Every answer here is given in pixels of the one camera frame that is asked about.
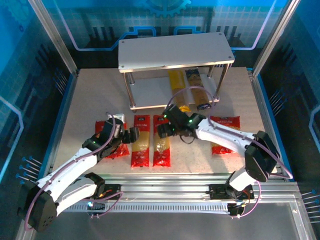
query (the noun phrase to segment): gear logo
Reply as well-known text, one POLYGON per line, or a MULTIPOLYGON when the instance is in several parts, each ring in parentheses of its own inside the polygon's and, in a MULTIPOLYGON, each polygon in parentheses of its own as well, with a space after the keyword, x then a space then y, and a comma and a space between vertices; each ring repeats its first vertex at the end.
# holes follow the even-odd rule
POLYGON ((0 0, 0 7, 7 7, 19 23, 28 20, 30 16, 30 6, 27 0, 0 0))
POLYGON ((186 9, 186 5, 191 4, 191 0, 143 0, 141 5, 155 14, 157 17, 173 17, 181 10, 186 9))

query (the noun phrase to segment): shelf top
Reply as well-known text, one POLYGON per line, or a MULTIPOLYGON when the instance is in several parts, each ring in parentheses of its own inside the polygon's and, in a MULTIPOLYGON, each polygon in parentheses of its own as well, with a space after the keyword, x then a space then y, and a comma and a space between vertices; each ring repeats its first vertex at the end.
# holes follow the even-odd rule
POLYGON ((157 36, 119 41, 119 71, 231 64, 235 57, 222 32, 157 36))

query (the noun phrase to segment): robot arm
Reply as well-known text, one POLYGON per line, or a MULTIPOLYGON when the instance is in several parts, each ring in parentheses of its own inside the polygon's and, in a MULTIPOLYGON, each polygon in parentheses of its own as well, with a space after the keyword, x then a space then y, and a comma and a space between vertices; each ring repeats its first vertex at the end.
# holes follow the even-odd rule
POLYGON ((267 133, 257 134, 238 131, 194 113, 190 117, 175 105, 170 105, 164 112, 169 123, 158 126, 160 138, 180 135, 217 143, 239 153, 245 159, 245 166, 235 171, 225 183, 224 191, 237 199, 243 190, 254 182, 266 182, 277 162, 251 140, 258 141, 273 154, 279 156, 276 147, 267 133))
POLYGON ((107 197, 108 195, 105 194, 105 181, 93 172, 86 174, 84 178, 78 181, 76 180, 85 171, 117 150, 121 143, 129 144, 135 142, 139 138, 138 128, 132 127, 129 132, 124 130, 123 121, 115 119, 115 131, 110 142, 103 149, 96 154, 74 162, 66 168, 65 166, 80 156, 100 149, 110 137, 112 127, 113 123, 110 118, 105 122, 103 130, 87 139, 82 148, 65 164, 46 177, 39 179, 36 183, 27 181, 22 185, 17 214, 23 219, 26 218, 32 200, 48 182, 50 184, 37 198, 28 219, 28 224, 38 232, 45 230, 63 210, 74 203, 89 197, 93 199, 99 199, 101 196, 107 197), (59 175, 51 181, 52 176, 57 172, 59 172, 59 175))

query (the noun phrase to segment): pasta package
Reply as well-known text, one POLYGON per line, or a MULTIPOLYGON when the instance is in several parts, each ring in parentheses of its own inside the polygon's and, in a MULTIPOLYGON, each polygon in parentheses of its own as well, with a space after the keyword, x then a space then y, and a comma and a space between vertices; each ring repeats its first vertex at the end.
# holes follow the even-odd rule
POLYGON ((157 127, 168 122, 168 119, 163 115, 153 116, 153 167, 171 167, 169 137, 160 138, 157 133, 157 127))
MULTIPOLYGON (((181 89, 186 88, 184 73, 181 70, 170 70, 168 71, 170 78, 170 86, 172 90, 172 95, 176 94, 181 89)), ((187 92, 182 92, 174 97, 175 105, 182 112, 190 112, 187 92)))
MULTIPOLYGON (((227 116, 227 117, 218 117, 218 116, 211 116, 211 120, 215 121, 218 124, 224 125, 226 127, 240 130, 240 116, 227 116)), ((231 154, 233 151, 216 144, 214 142, 211 143, 212 155, 214 154, 231 154)))
MULTIPOLYGON (((124 129, 127 129, 127 124, 124 122, 124 115, 123 114, 116 114, 114 115, 115 118, 120 119, 123 122, 124 129)), ((105 121, 96 121, 95 122, 95 133, 98 134, 104 129, 105 121)), ((123 156, 129 156, 130 152, 127 147, 127 144, 121 143, 118 148, 115 150, 114 153, 107 156, 107 159, 115 159, 123 156)))
POLYGON ((132 144, 131 167, 149 167, 150 115, 135 115, 133 125, 140 136, 132 144))
MULTIPOLYGON (((190 86, 204 87, 198 69, 188 69, 185 70, 185 73, 190 86)), ((211 108, 207 93, 205 91, 201 89, 191 89, 191 92, 195 101, 196 109, 198 111, 211 108)))

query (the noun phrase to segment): red pasta package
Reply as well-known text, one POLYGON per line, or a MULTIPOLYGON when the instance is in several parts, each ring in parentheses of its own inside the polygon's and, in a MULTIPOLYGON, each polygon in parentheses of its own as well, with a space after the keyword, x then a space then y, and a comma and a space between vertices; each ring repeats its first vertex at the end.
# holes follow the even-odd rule
POLYGON ((134 127, 138 127, 140 136, 132 144, 131 167, 149 167, 150 115, 135 115, 134 127))
POLYGON ((169 137, 160 138, 157 133, 157 127, 168 122, 163 115, 153 116, 153 166, 171 167, 169 137))
MULTIPOLYGON (((104 129, 104 125, 105 125, 105 121, 96 121, 95 122, 95 133, 96 134, 100 133, 104 129)), ((125 122, 123 123, 123 127, 124 127, 124 129, 127 129, 127 124, 125 122)), ((128 156, 128 155, 130 155, 130 152, 129 152, 129 149, 127 147, 127 144, 122 143, 122 144, 120 144, 118 146, 118 148, 115 150, 114 153, 112 153, 111 155, 107 156, 106 158, 107 159, 115 159, 115 158, 128 156)))
MULTIPOLYGON (((211 116, 211 120, 215 121, 218 124, 224 125, 226 127, 230 127, 235 130, 240 130, 240 116, 226 116, 226 117, 219 117, 219 116, 211 116)), ((233 153, 232 150, 211 142, 211 149, 212 155, 214 154, 231 154, 233 153)))

